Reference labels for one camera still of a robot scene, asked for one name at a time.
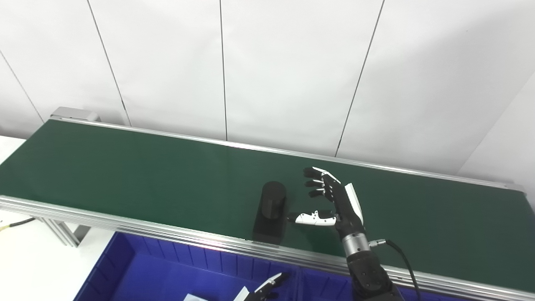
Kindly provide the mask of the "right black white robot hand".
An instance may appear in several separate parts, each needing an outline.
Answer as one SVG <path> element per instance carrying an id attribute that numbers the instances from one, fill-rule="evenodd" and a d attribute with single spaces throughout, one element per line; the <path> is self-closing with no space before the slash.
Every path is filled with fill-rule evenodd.
<path id="1" fill-rule="evenodd" d="M 289 213 L 287 221 L 296 224 L 314 226 L 333 226 L 340 240 L 347 236 L 365 234 L 362 210 L 351 183 L 343 185 L 327 170 L 315 166 L 304 168 L 304 177 L 308 178 L 306 187 L 313 187 L 309 192 L 311 198 L 323 196 L 334 204 L 334 212 L 315 210 L 313 212 Z"/>

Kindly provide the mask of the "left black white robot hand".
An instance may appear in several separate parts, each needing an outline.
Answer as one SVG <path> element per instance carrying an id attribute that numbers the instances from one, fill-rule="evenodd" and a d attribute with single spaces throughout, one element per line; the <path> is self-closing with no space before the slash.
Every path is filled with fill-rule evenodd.
<path id="1" fill-rule="evenodd" d="M 268 299 L 275 299 L 278 297 L 278 293 L 273 292 L 273 289 L 282 286 L 289 276 L 290 272 L 277 273 L 262 282 L 255 290 L 249 290 L 246 286 L 243 286 L 233 300 L 267 301 Z"/>

